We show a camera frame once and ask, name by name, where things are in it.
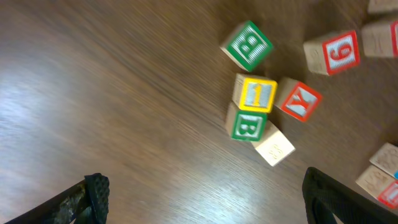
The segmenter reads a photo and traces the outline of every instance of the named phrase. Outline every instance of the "block face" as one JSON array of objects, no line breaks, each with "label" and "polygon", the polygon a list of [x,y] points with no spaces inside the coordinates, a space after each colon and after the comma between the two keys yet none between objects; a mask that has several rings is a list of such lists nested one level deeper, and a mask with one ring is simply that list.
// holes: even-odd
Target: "block face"
[{"label": "block face", "polygon": [[391,24],[392,52],[394,57],[398,56],[398,21]]},{"label": "block face", "polygon": [[380,202],[387,205],[389,208],[398,207],[398,180],[392,183],[383,191],[377,198]]},{"label": "block face", "polygon": [[281,110],[300,121],[307,121],[321,100],[321,94],[299,82],[287,97]]},{"label": "block face", "polygon": [[260,141],[267,115],[250,111],[238,111],[235,117],[232,138],[241,141]]},{"label": "block face", "polygon": [[275,166],[295,150],[282,132],[269,121],[260,142],[252,144],[271,166]]},{"label": "block face", "polygon": [[372,156],[371,163],[389,175],[398,177],[398,147],[385,143],[380,150]]},{"label": "block face", "polygon": [[340,35],[323,43],[322,46],[329,75],[357,66],[360,62],[355,31]]},{"label": "block face", "polygon": [[283,78],[278,83],[278,89],[276,91],[274,106],[278,108],[282,108],[282,105],[285,103],[286,99],[292,94],[294,88],[299,84],[299,81],[291,79],[291,78]]},{"label": "block face", "polygon": [[397,56],[397,19],[395,17],[367,24],[362,28],[364,53],[368,57]]},{"label": "block face", "polygon": [[314,73],[327,75],[322,44],[316,42],[304,43],[304,52],[308,69]]},{"label": "block face", "polygon": [[238,113],[239,108],[233,102],[229,103],[228,112],[226,114],[225,119],[225,129],[228,134],[232,136],[232,129],[234,128],[236,114]]},{"label": "block face", "polygon": [[262,78],[245,78],[239,109],[270,113],[274,103],[277,82]]},{"label": "block face", "polygon": [[232,101],[236,103],[236,105],[239,105],[241,102],[244,79],[244,75],[236,74],[234,92],[232,95]]},{"label": "block face", "polygon": [[375,166],[369,166],[356,181],[359,186],[374,198],[379,198],[383,191],[394,182],[394,178]]},{"label": "block face", "polygon": [[251,21],[225,47],[230,57],[243,69],[252,71],[272,50],[271,42]]},{"label": "block face", "polygon": [[369,13],[381,13],[389,12],[398,9],[397,0],[370,0],[368,12]]}]

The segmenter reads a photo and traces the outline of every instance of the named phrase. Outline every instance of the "red border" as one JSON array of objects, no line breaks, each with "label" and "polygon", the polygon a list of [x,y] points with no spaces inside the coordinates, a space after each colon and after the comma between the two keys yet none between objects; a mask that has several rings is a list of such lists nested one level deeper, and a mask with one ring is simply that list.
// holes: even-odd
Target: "red border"
[{"label": "red border", "polygon": [[392,53],[395,57],[398,56],[396,26],[398,26],[398,21],[391,24]]},{"label": "red border", "polygon": [[390,186],[388,186],[388,187],[377,197],[377,199],[378,199],[381,203],[383,203],[384,205],[387,205],[389,208],[396,208],[396,207],[398,206],[398,204],[397,204],[397,205],[393,205],[393,204],[391,204],[390,202],[384,200],[382,196],[383,196],[387,191],[389,191],[390,188],[391,188],[391,186],[393,186],[394,184],[398,184],[398,180],[396,180],[396,181],[394,181],[392,184],[390,184]]},{"label": "red border", "polygon": [[[329,58],[328,58],[328,51],[326,50],[326,45],[331,43],[331,42],[333,42],[333,41],[336,41],[338,39],[347,37],[349,35],[352,35],[352,37],[353,37],[355,61],[353,63],[349,63],[349,64],[347,64],[345,66],[339,67],[339,68],[334,69],[334,70],[330,69],[330,63],[329,63]],[[336,38],[333,38],[333,39],[331,39],[331,40],[329,40],[327,42],[324,42],[322,44],[322,48],[323,48],[323,56],[325,57],[325,62],[326,62],[326,70],[327,70],[329,75],[334,75],[334,74],[336,74],[338,72],[346,70],[347,68],[351,68],[351,67],[357,66],[357,65],[359,65],[359,63],[361,61],[361,58],[359,57],[358,40],[357,40],[357,37],[356,37],[355,30],[349,31],[349,32],[347,32],[345,34],[342,34],[342,35],[340,35],[340,36],[338,36]]]},{"label": "red border", "polygon": [[[304,90],[307,90],[309,93],[311,93],[312,95],[314,95],[318,100],[312,105],[312,109],[310,111],[307,111],[305,113],[305,116],[302,117],[300,115],[298,115],[297,113],[294,113],[293,111],[291,111],[289,108],[286,107],[287,102],[291,99],[291,97],[293,96],[294,92],[296,91],[296,89],[298,87],[303,88]],[[289,96],[286,98],[285,102],[282,104],[282,106],[280,107],[282,111],[284,111],[285,113],[291,115],[292,117],[296,118],[299,121],[303,121],[306,122],[308,120],[308,118],[310,117],[310,115],[312,114],[312,112],[315,110],[315,108],[318,106],[319,102],[321,102],[322,100],[322,95],[319,94],[319,92],[311,89],[309,86],[307,86],[306,84],[299,82],[294,88],[293,90],[289,93]]]}]

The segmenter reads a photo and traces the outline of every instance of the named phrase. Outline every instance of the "wood grain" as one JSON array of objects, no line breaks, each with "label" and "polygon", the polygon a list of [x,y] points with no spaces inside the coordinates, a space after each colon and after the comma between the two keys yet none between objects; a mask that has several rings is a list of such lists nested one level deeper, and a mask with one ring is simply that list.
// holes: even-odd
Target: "wood grain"
[{"label": "wood grain", "polygon": [[[398,138],[398,63],[308,71],[304,41],[360,30],[367,0],[13,0],[0,3],[0,222],[84,175],[109,177],[109,223],[306,223],[315,166],[355,184]],[[224,129],[236,73],[219,48],[252,20],[275,45],[255,75],[323,101],[303,124],[270,120],[296,151],[271,168]]]}]

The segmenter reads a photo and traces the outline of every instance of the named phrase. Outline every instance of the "alphabet block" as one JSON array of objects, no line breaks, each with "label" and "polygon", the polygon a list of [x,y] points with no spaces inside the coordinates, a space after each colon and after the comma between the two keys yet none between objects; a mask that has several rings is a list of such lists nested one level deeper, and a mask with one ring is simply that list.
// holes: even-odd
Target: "alphabet block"
[{"label": "alphabet block", "polygon": [[365,55],[368,57],[396,57],[398,18],[384,19],[362,28]]},{"label": "alphabet block", "polygon": [[398,9],[398,0],[370,0],[368,13],[391,12]]},{"label": "alphabet block", "polygon": [[334,75],[359,65],[356,33],[334,32],[304,43],[308,69],[314,73]]},{"label": "alphabet block", "polygon": [[236,74],[232,100],[241,110],[270,113],[277,86],[266,77]]},{"label": "alphabet block", "polygon": [[239,25],[221,49],[242,69],[251,72],[272,50],[271,42],[251,21]]},{"label": "alphabet block", "polygon": [[292,143],[270,121],[266,124],[261,140],[252,142],[252,145],[271,166],[275,166],[295,150]]},{"label": "alphabet block", "polygon": [[371,163],[398,179],[398,147],[385,143],[370,159]]},{"label": "alphabet block", "polygon": [[306,84],[283,78],[279,82],[274,104],[283,112],[306,122],[321,100],[321,94]]},{"label": "alphabet block", "polygon": [[239,110],[231,102],[226,116],[225,128],[232,139],[240,141],[260,141],[267,114]]},{"label": "alphabet block", "polygon": [[369,166],[356,183],[389,208],[398,207],[398,180],[377,167]]}]

